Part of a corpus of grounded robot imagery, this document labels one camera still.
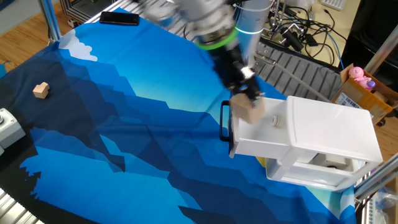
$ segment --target pink toy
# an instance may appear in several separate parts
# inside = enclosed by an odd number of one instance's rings
[[[362,68],[353,67],[349,70],[349,76],[353,77],[356,82],[364,80],[364,72]]]
[[[366,75],[364,75],[364,71],[362,68],[354,67],[350,69],[349,76],[353,77],[356,82],[358,82],[367,90],[371,90],[373,87],[376,86],[375,82],[372,81],[372,78],[368,78],[366,77]]]

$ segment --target white drawer unit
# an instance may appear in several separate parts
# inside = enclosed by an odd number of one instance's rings
[[[232,117],[229,155],[265,157],[268,179],[340,191],[383,161],[369,111],[295,96],[263,99],[258,122]]]

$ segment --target wooden block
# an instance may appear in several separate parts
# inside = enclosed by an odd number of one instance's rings
[[[36,98],[45,99],[45,97],[49,93],[47,86],[48,86],[48,84],[47,85],[36,85],[36,87],[33,90],[33,94],[36,96]]]
[[[40,84],[40,86],[44,87],[45,90],[49,90],[50,86],[48,83],[43,82],[42,84]]]
[[[258,106],[254,107],[253,102],[243,93],[233,96],[229,101],[232,113],[249,124],[254,124],[266,112],[264,100],[258,102]]]

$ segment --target smartphone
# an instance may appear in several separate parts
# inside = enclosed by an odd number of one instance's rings
[[[102,12],[101,17],[99,18],[99,22],[104,24],[138,26],[139,15],[133,13],[121,13],[121,12]]]

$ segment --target blue tablecloth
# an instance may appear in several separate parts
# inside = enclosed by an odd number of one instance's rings
[[[255,157],[229,158],[230,93],[212,68],[143,19],[72,30],[0,79],[0,108],[27,133],[0,157],[0,186],[48,223],[355,223],[353,189],[275,182]]]

